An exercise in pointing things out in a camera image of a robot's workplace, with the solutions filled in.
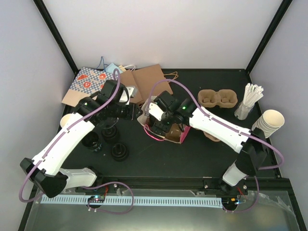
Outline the pink cakes paper bag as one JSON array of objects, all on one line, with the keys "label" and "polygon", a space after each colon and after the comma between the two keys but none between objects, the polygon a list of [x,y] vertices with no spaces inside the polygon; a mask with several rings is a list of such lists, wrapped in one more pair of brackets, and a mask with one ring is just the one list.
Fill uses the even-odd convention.
[{"label": "pink cakes paper bag", "polygon": [[173,124],[168,132],[164,132],[159,128],[154,127],[154,117],[146,116],[146,106],[148,99],[141,107],[142,115],[137,118],[137,121],[142,125],[148,136],[157,141],[170,141],[177,144],[182,144],[187,137],[190,127],[186,125]]}]

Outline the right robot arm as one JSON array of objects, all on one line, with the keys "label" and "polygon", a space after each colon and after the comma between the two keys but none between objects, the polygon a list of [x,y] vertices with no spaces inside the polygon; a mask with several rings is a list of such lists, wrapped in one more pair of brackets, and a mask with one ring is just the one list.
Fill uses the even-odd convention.
[{"label": "right robot arm", "polygon": [[157,135],[166,135],[172,125],[186,125],[217,138],[238,154],[219,181],[224,194],[234,191],[243,178],[254,176],[269,152],[262,130],[252,131],[232,124],[190,98],[180,102],[164,91],[146,103],[145,111],[150,117],[149,127]]}]

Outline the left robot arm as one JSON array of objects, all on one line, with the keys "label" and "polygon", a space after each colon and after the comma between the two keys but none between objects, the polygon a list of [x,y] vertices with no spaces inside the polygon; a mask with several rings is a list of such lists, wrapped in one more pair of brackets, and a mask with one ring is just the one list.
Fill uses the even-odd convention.
[{"label": "left robot arm", "polygon": [[62,164],[81,140],[108,118],[137,119],[142,111],[130,102],[137,89],[116,80],[105,82],[100,91],[81,99],[64,127],[52,141],[33,158],[24,158],[20,167],[47,197],[63,190],[88,187],[92,192],[103,188],[103,179],[91,168],[63,169]]}]

